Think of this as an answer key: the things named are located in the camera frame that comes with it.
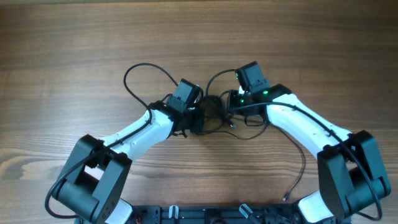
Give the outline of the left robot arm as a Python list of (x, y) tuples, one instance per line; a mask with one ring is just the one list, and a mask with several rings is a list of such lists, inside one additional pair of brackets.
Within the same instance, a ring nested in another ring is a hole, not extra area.
[(182, 79), (168, 100), (147, 105), (145, 114), (123, 130), (101, 139), (83, 136), (46, 198), (69, 208), (75, 223), (131, 223), (134, 209), (121, 193), (132, 162), (191, 129), (202, 95), (199, 86)]

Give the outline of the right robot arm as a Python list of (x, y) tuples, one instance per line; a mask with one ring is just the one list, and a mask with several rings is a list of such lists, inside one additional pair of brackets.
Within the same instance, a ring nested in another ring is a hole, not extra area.
[(301, 222), (345, 221), (354, 214), (379, 221), (380, 201), (392, 188), (376, 139), (365, 130), (352, 133), (332, 124), (287, 87), (270, 86), (257, 62), (234, 72), (240, 87), (229, 94), (228, 112), (262, 117), (317, 160), (319, 189), (297, 202)]

